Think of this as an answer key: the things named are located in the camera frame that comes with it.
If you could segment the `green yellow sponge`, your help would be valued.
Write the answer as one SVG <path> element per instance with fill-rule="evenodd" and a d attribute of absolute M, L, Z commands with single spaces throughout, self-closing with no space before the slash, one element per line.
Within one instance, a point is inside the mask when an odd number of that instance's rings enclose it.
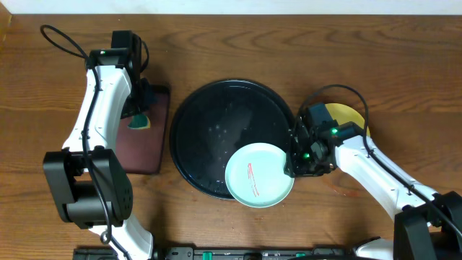
<path fill-rule="evenodd" d="M 128 127 L 135 130 L 149 129 L 151 127 L 151 123 L 145 114 L 140 113 L 131 117 Z"/>

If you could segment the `yellow plate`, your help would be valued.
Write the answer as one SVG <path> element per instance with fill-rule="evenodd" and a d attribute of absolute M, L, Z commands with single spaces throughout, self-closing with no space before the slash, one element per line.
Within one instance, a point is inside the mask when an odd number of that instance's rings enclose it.
<path fill-rule="evenodd" d="M 327 103 L 325 107 L 331 118 L 338 124 L 330 130 L 331 136 L 348 139 L 364 134 L 365 119 L 355 109 L 341 103 Z"/>

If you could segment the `mint plate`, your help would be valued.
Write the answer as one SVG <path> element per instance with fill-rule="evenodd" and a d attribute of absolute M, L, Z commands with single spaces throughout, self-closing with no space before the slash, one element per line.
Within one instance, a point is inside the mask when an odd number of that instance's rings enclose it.
<path fill-rule="evenodd" d="M 272 207 L 284 200 L 295 179 L 284 173 L 286 153 L 267 143 L 238 149 L 225 168 L 225 183 L 232 197 L 248 207 Z"/>

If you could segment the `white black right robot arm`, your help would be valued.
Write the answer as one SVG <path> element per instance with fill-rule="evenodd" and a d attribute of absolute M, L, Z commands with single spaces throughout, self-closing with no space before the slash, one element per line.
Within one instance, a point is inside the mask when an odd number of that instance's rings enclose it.
<path fill-rule="evenodd" d="M 460 259 L 461 195 L 439 194 L 385 156 L 353 122 L 296 125 L 285 171 L 318 177 L 339 169 L 353 177 L 393 220 L 393 239 L 355 246 L 351 259 Z"/>

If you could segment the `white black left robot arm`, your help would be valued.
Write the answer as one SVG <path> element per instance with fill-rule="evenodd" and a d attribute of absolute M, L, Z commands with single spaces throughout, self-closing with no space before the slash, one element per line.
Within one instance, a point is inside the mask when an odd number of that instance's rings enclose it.
<path fill-rule="evenodd" d="M 87 62 L 87 89 L 61 150 L 47 152 L 43 170 L 64 222 L 100 236 L 119 259 L 151 259 L 153 235 L 133 210 L 133 189 L 115 154 L 124 104 L 135 76 L 124 64 Z"/>

